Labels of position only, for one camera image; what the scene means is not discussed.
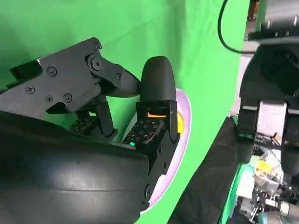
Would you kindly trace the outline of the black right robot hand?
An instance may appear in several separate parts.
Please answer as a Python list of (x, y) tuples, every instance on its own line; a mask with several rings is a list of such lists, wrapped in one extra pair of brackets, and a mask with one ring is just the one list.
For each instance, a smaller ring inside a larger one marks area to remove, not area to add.
[(14, 67), (0, 93), (3, 224), (132, 224), (180, 140), (174, 74), (149, 58), (141, 79), (93, 37)]

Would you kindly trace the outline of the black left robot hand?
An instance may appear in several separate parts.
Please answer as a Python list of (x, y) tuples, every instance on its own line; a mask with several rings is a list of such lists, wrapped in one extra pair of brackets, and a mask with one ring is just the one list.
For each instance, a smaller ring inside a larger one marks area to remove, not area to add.
[(299, 173), (299, 45), (261, 44), (241, 83), (237, 160), (247, 163), (253, 153), (260, 103), (286, 105), (281, 146), (285, 173)]

